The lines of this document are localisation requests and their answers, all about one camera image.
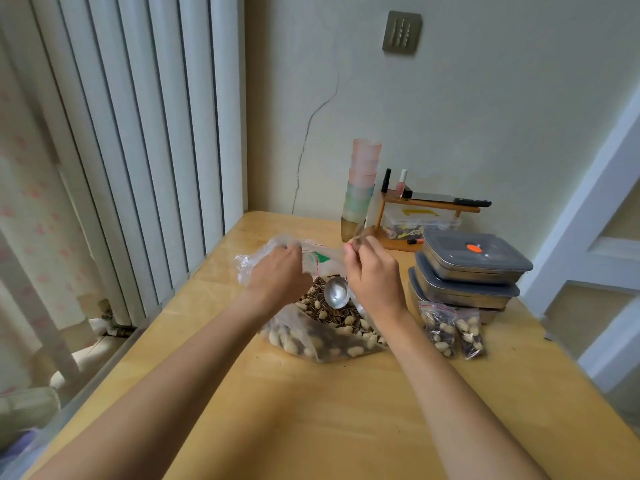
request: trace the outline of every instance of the green label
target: green label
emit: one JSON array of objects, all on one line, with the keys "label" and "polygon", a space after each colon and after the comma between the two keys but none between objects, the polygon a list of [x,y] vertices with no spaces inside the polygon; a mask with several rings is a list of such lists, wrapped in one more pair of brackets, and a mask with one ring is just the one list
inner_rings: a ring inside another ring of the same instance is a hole
[{"label": "green label", "polygon": [[324,254],[320,254],[320,253],[318,253],[316,251],[314,251],[312,254],[316,255],[316,257],[318,258],[318,262],[325,262],[325,261],[329,261],[329,259],[331,259],[331,258],[328,258],[327,256],[325,256]]}]

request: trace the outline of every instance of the floral curtain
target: floral curtain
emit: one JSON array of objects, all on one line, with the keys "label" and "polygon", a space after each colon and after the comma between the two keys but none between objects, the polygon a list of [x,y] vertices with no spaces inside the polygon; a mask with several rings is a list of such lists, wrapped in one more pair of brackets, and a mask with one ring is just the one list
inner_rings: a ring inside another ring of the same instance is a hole
[{"label": "floral curtain", "polygon": [[95,342],[80,303],[103,296],[37,114],[0,44],[0,395],[77,375]]}]

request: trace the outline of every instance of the stainless steel container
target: stainless steel container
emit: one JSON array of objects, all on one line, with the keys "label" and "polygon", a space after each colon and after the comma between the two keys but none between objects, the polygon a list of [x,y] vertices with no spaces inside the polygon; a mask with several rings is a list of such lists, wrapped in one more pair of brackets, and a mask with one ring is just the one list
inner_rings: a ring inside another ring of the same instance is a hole
[{"label": "stainless steel container", "polygon": [[425,254],[415,254],[416,277],[425,298],[446,305],[500,310],[520,294],[516,285],[485,285],[444,281],[436,276]]},{"label": "stainless steel container", "polygon": [[[411,297],[411,301],[415,306],[415,309],[418,313],[420,313],[420,304],[427,302],[427,297],[424,295],[420,288],[420,282],[418,282],[418,277],[415,272],[414,267],[409,268],[409,295]],[[480,320],[482,323],[489,324],[494,318],[498,315],[498,313],[502,313],[504,308],[500,310],[494,310],[492,308],[479,308],[480,309]]]},{"label": "stainless steel container", "polygon": [[493,234],[427,231],[422,247],[442,280],[514,285],[533,264]]}]

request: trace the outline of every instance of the stacked cups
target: stacked cups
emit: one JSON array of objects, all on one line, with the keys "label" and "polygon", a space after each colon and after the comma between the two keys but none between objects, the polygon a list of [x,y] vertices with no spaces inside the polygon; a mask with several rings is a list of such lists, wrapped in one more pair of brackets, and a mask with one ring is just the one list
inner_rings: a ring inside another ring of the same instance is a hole
[{"label": "stacked cups", "polygon": [[353,237],[358,224],[367,217],[381,148],[381,143],[369,139],[353,140],[349,181],[340,221],[340,234],[344,242]]}]

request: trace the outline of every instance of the wall switch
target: wall switch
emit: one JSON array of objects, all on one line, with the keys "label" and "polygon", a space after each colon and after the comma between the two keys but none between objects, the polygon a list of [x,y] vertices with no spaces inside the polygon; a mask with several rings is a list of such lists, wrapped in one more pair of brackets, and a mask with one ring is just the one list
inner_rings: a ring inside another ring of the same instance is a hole
[{"label": "wall switch", "polygon": [[382,50],[395,54],[415,53],[421,28],[422,15],[419,13],[390,11]]}]

